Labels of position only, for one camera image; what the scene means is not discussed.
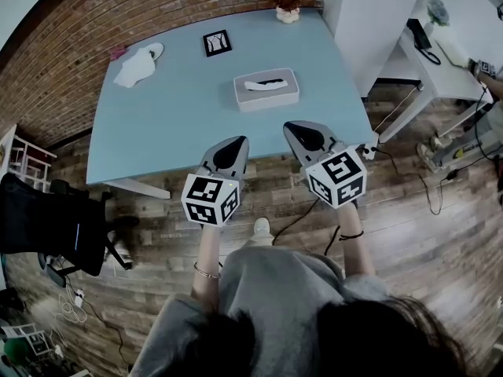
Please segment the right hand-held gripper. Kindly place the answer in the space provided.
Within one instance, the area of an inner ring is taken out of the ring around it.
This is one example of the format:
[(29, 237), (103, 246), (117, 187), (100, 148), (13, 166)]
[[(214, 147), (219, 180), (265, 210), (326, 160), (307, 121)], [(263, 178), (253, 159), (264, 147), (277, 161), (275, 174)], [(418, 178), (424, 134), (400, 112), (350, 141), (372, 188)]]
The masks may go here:
[(302, 163), (309, 190), (321, 201), (339, 208), (365, 194), (367, 170), (352, 146), (337, 141), (326, 126), (306, 120), (288, 121), (284, 136)]

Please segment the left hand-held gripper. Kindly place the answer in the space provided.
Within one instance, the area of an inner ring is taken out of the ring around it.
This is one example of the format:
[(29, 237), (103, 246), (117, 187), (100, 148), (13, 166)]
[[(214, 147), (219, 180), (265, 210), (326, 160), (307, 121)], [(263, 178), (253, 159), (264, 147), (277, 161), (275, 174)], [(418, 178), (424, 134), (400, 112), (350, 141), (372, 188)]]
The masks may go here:
[(215, 227), (228, 222), (240, 206), (248, 153), (245, 136), (225, 139), (205, 152), (195, 172), (187, 175), (182, 191), (188, 221)]

